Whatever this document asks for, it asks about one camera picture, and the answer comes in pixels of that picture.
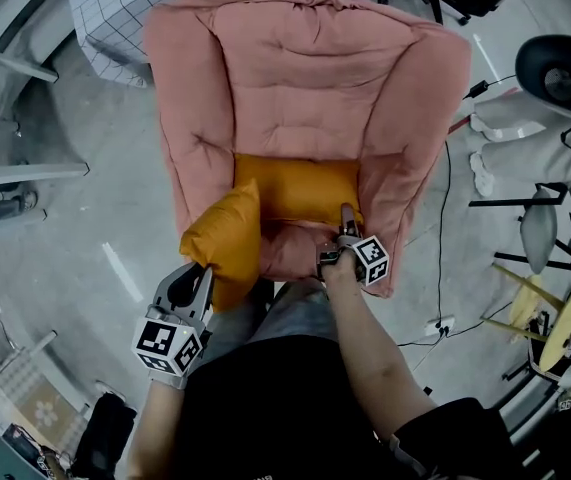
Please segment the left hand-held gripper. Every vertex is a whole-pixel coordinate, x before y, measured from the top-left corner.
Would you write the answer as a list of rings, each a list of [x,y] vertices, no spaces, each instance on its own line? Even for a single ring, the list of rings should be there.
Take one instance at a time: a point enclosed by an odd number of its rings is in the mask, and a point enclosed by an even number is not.
[[[195,262],[179,267],[159,283],[153,300],[156,306],[150,306],[138,319],[131,344],[151,380],[185,388],[211,336],[203,317],[211,303],[213,285],[212,268]],[[164,311],[190,304],[190,317]]]

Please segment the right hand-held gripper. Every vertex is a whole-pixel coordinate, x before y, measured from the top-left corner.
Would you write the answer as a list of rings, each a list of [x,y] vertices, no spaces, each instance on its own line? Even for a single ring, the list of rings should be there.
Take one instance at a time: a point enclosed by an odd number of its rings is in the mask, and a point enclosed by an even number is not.
[[[333,241],[317,247],[316,267],[320,280],[323,279],[322,269],[326,265],[335,265],[347,249],[355,255],[356,279],[361,285],[370,286],[388,275],[388,252],[376,236],[363,238],[361,227],[355,221],[353,207],[349,203],[341,205],[340,233]]]

